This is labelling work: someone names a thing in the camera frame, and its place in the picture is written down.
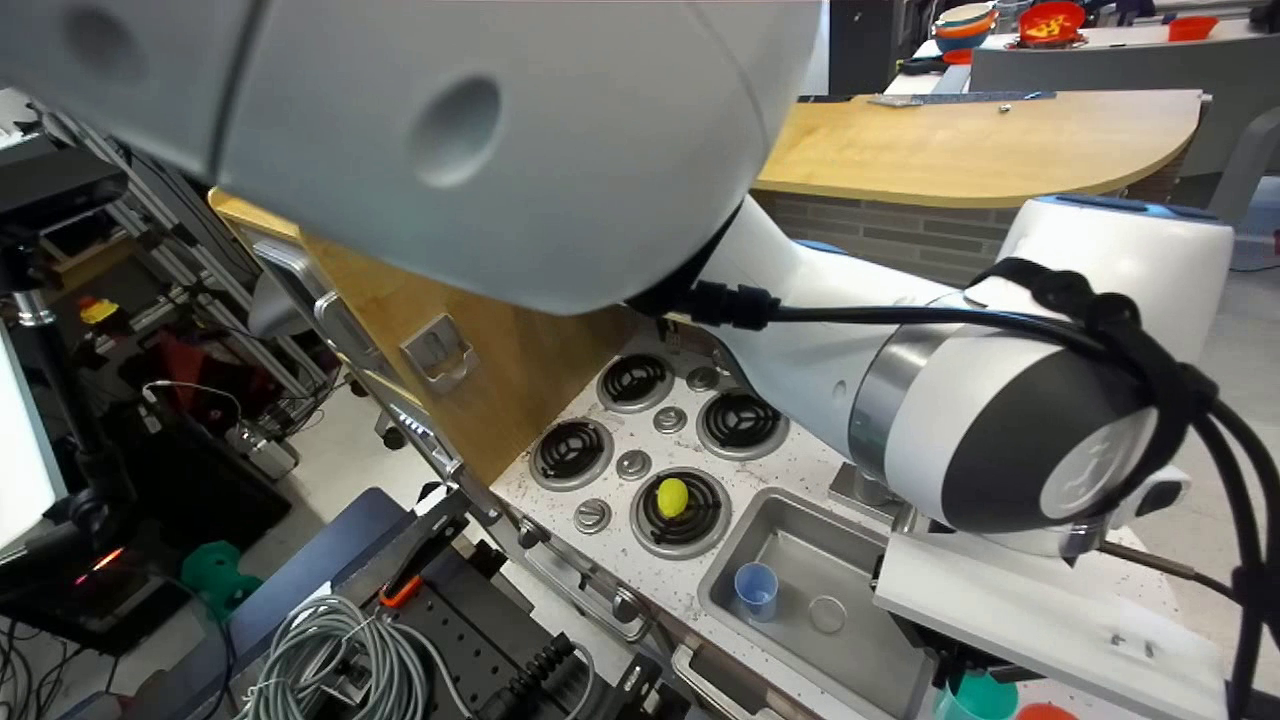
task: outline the yellow button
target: yellow button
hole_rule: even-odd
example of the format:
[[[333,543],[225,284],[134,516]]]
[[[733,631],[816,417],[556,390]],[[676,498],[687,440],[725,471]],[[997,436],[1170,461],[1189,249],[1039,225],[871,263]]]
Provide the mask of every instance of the yellow button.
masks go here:
[[[668,475],[656,482],[656,516],[682,520],[687,513],[687,482],[682,475]]]

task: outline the red object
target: red object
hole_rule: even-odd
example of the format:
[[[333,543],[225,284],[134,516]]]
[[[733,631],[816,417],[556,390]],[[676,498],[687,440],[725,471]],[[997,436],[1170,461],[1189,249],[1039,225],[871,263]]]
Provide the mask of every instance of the red object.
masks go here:
[[[383,589],[379,602],[390,610],[404,606],[427,580],[423,577],[409,577],[402,589]]]
[[[1079,40],[1085,9],[1078,0],[1039,0],[1015,19],[1030,48],[1064,48]]]
[[[1175,16],[1170,22],[1172,45],[1203,40],[1218,26],[1218,16]]]
[[[974,19],[932,22],[932,40],[947,63],[974,63],[974,51],[987,40],[997,19],[1000,19],[1000,13],[987,9],[986,16],[974,16]]]
[[[1015,713],[1015,720],[1078,720],[1078,713],[1070,713],[1062,704],[1030,704]]]

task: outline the black strap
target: black strap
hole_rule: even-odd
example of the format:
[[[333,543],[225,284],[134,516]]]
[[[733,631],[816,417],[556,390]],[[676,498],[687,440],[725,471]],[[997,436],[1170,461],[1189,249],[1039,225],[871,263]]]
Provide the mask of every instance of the black strap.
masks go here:
[[[1263,622],[1280,622],[1280,577],[1272,566],[1235,566],[1232,591],[1244,606],[1256,606]]]
[[[1201,368],[1170,354],[1170,346],[1160,346],[1144,330],[1141,306],[1127,294],[1093,292],[1093,284],[1079,270],[1053,270],[1021,255],[1004,255],[974,284],[987,275],[1030,289],[1039,306],[1053,306],[1079,322],[1085,336],[1101,338],[1149,386],[1149,401],[1157,402],[1157,432],[1144,455],[1114,491],[1104,491],[1093,507],[1078,513],[1072,520],[1117,513],[1124,496],[1133,496],[1151,471],[1160,471],[1175,455],[1194,420],[1210,417],[1210,406],[1218,402],[1218,384]]]

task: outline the cable bundle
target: cable bundle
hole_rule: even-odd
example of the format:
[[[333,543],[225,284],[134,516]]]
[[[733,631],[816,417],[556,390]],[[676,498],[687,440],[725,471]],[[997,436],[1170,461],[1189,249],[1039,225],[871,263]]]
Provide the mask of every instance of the cable bundle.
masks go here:
[[[423,649],[454,694],[467,716],[467,704],[446,670],[446,657],[415,629],[393,617],[367,617],[344,594],[317,594],[302,602],[273,634],[259,681],[240,708],[246,720],[306,720],[333,686],[355,686],[355,720],[420,720],[427,716],[434,681],[415,657]]]

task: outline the gray cable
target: gray cable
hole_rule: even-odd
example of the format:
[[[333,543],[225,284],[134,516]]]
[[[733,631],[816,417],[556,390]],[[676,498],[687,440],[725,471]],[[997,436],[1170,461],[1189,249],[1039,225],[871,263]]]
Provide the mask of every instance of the gray cable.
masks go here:
[[[317,594],[276,629],[240,716],[306,720],[324,692],[349,681],[349,668],[366,668],[355,720],[420,720],[434,683],[412,640],[412,629],[393,617],[367,617],[344,594]]]
[[[583,686],[583,694],[571,704],[571,713],[564,720],[582,720],[587,701],[593,701],[593,692],[597,692],[597,659],[593,659],[593,651],[575,645],[575,657],[587,665],[587,686]]]
[[[156,402],[156,386],[187,386],[187,390],[219,397],[219,401],[227,401],[227,402],[238,406],[238,420],[246,425],[246,402],[240,402],[240,397],[231,397],[231,390],[225,390],[225,386],[156,375],[156,380],[145,380],[145,401],[148,401],[148,402]]]
[[[454,676],[448,676],[448,665],[446,665],[439,649],[436,649],[423,631],[415,631],[415,629],[409,629],[409,622],[402,622],[402,631],[412,634],[412,640],[434,657],[434,665],[439,668],[439,683],[448,686],[458,713],[461,713],[461,716],[472,716],[467,704],[463,704],[463,694],[458,692],[458,683],[454,683]]]

